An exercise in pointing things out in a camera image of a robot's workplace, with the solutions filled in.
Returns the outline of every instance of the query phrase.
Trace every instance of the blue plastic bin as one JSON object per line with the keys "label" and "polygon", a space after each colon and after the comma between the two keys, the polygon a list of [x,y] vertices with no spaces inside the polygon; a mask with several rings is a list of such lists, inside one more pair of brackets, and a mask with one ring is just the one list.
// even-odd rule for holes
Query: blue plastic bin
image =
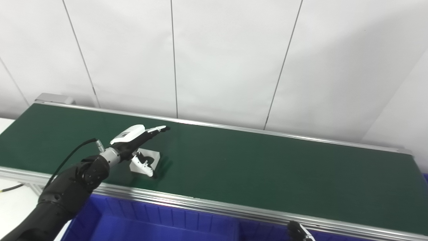
{"label": "blue plastic bin", "polygon": [[[317,241],[364,241],[311,231]],[[288,241],[282,225],[91,195],[62,241]]]}

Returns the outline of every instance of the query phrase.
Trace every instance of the white wall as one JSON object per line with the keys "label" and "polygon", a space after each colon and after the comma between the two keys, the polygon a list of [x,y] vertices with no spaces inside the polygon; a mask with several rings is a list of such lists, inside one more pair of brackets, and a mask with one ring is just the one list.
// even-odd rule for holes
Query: white wall
{"label": "white wall", "polygon": [[399,145],[428,172],[427,12],[425,0],[6,0],[0,116],[41,92],[65,94]]}

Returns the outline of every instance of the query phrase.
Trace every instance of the robotic hand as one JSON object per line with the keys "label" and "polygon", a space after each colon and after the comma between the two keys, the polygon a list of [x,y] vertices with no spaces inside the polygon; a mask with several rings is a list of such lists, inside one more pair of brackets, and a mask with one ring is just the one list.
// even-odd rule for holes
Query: robotic hand
{"label": "robotic hand", "polygon": [[67,221],[76,216],[92,191],[108,177],[112,166],[124,160],[138,159],[141,157],[136,152],[138,147],[166,130],[169,127],[146,130],[144,125],[135,125],[116,136],[106,149],[97,142],[101,153],[83,159],[61,172],[52,183],[48,182],[36,208],[1,241],[53,240]]}

